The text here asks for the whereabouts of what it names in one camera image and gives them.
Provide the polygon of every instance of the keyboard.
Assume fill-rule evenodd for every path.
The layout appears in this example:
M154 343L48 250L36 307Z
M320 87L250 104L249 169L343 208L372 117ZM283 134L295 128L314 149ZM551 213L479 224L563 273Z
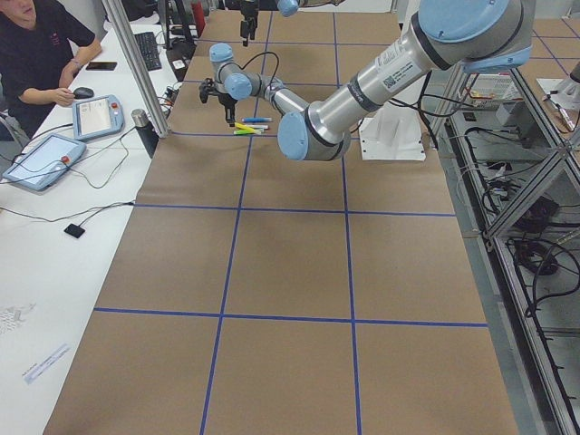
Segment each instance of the keyboard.
M153 32L135 34L135 39L145 61L145 66L147 66L147 71L160 70L160 52L155 40L155 34Z

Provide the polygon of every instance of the computer mouse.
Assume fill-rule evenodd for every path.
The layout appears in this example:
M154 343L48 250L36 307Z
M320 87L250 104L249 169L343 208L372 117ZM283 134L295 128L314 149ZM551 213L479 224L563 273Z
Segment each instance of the computer mouse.
M94 91L91 88L76 88L72 93L75 100L84 100L94 96Z

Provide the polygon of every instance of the table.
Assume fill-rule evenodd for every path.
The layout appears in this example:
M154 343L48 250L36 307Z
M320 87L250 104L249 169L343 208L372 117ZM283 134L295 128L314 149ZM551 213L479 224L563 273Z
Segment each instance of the table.
M160 27L135 25L133 31L157 33ZM121 159L125 156L127 159L111 182L101 189L91 188L83 177L74 173L66 174L56 186L40 195L0 185L2 207L33 216L58 218L135 199L150 158L136 132L123 139L126 149L118 142L109 145L134 125L131 111L145 106L114 31L103 38L102 47L97 60L118 62L116 70L82 70L71 89L88 86L94 89L96 96L116 95L121 101L126 123L119 135L88 143L86 155L97 155L75 168L93 184L101 185ZM163 68L150 72L158 95L176 81L163 53L160 59ZM70 122L72 110L57 106L39 131ZM59 132L73 135L72 129ZM42 432L130 214L129 207L103 211L87 222L86 233L81 238L74 239L64 234L63 229L71 222L80 223L88 215L45 223L0 212L0 238L4 247L0 256L0 316L10 317L7 309L11 307L34 306L30 313L22 315L19 327L0 333L0 390L3 392L0 431L3 433ZM0 331L2 325L8 328L4 317L0 317L0 322ZM24 373L44 362L62 345L69 349L62 358L27 384Z
M275 123L237 137L198 99L223 41L326 98L396 18L259 20L244 48L239 14L212 15L45 433L515 435L437 154L363 161L355 139L290 161ZM278 118L238 104L252 115Z

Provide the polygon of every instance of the hand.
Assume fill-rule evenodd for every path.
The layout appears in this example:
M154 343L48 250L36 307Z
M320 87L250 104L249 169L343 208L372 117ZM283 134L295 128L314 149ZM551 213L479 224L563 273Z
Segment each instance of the hand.
M73 104L74 94L66 88L52 89L53 102L59 106L68 107Z

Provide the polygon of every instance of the smartphone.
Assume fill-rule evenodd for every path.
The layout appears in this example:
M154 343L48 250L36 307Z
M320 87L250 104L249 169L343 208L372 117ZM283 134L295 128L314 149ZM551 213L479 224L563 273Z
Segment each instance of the smartphone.
M117 67L116 62L89 62L87 63L87 70L93 71L113 71Z

